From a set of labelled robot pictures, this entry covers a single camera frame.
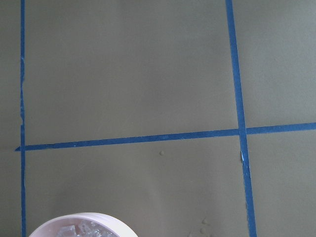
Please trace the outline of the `ice cubes pile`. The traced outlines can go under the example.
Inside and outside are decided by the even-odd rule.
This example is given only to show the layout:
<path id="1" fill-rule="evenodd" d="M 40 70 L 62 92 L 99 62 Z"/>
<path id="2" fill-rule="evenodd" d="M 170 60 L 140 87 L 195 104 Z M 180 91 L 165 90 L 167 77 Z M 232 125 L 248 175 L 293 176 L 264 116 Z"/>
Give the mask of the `ice cubes pile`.
<path id="1" fill-rule="evenodd" d="M 111 230 L 92 221 L 81 221 L 78 225 L 64 226 L 59 229 L 57 237 L 117 237 Z"/>

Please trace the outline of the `pink bowl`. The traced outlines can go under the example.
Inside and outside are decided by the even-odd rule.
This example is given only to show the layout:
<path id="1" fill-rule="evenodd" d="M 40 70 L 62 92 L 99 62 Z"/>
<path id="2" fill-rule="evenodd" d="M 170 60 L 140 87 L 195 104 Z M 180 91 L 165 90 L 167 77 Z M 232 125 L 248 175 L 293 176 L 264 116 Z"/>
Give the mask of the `pink bowl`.
<path id="1" fill-rule="evenodd" d="M 77 213 L 51 219 L 31 233 L 32 237 L 135 237 L 124 222 L 102 213 Z"/>

